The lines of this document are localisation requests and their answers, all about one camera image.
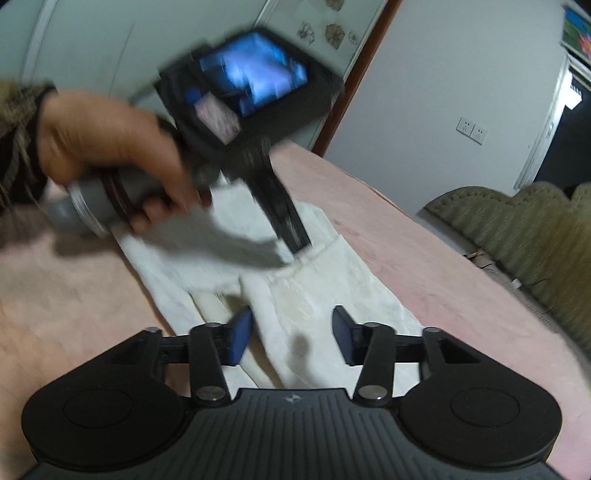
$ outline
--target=white cloth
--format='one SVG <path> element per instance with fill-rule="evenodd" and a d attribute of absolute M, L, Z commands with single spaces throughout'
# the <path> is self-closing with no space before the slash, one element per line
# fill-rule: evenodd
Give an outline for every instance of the white cloth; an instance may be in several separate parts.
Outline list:
<path fill-rule="evenodd" d="M 297 258 L 277 241 L 243 184 L 213 191 L 214 207 L 171 218 L 142 237 L 118 241 L 173 330 L 225 322 L 252 307 L 257 334 L 228 386 L 338 388 L 352 393 L 360 367 L 347 366 L 332 335 L 343 305 L 359 323 L 379 322 L 402 335 L 422 327 L 370 272 L 319 208 L 298 203 L 312 247 Z M 398 364 L 395 395 L 418 382 L 416 365 Z"/>

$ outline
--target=sleeve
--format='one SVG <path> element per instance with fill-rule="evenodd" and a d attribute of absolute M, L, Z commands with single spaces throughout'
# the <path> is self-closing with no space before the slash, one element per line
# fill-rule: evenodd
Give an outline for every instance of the sleeve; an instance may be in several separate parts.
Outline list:
<path fill-rule="evenodd" d="M 37 156 L 38 109 L 53 89 L 0 80 L 0 214 L 14 203 L 35 203 L 45 189 Z"/>

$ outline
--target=blue screen display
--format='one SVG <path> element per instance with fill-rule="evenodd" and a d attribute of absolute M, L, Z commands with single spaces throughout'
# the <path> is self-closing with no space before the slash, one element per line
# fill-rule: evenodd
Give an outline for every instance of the blue screen display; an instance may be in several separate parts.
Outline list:
<path fill-rule="evenodd" d="M 200 59 L 201 70 L 233 110 L 248 116 L 308 83 L 306 67 L 253 32 Z"/>

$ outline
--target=wall outlet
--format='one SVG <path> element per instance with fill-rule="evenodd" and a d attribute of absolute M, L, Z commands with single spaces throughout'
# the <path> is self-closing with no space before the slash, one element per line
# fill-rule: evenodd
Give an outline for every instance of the wall outlet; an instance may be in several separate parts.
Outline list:
<path fill-rule="evenodd" d="M 472 130 L 472 133 L 470 134 L 470 138 L 482 145 L 484 143 L 484 140 L 486 140 L 487 135 L 488 130 L 486 128 L 476 125 L 474 127 L 474 130 Z"/>
<path fill-rule="evenodd" d="M 456 130 L 469 137 L 472 130 L 474 130 L 474 122 L 470 122 L 467 118 L 462 117 L 460 118 L 460 123 L 458 123 Z"/>

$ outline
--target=hand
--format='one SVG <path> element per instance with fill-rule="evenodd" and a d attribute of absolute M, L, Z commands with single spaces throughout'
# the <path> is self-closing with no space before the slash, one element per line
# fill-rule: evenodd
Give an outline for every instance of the hand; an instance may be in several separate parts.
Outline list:
<path fill-rule="evenodd" d="M 158 127 L 156 115 L 103 96 L 66 90 L 43 99 L 37 132 L 42 171 L 59 185 L 67 185 L 92 167 L 134 164 L 159 179 L 174 204 L 148 199 L 144 213 L 130 223 L 143 232 L 153 222 L 192 206 L 211 204 L 209 192 L 199 194 L 173 139 Z"/>

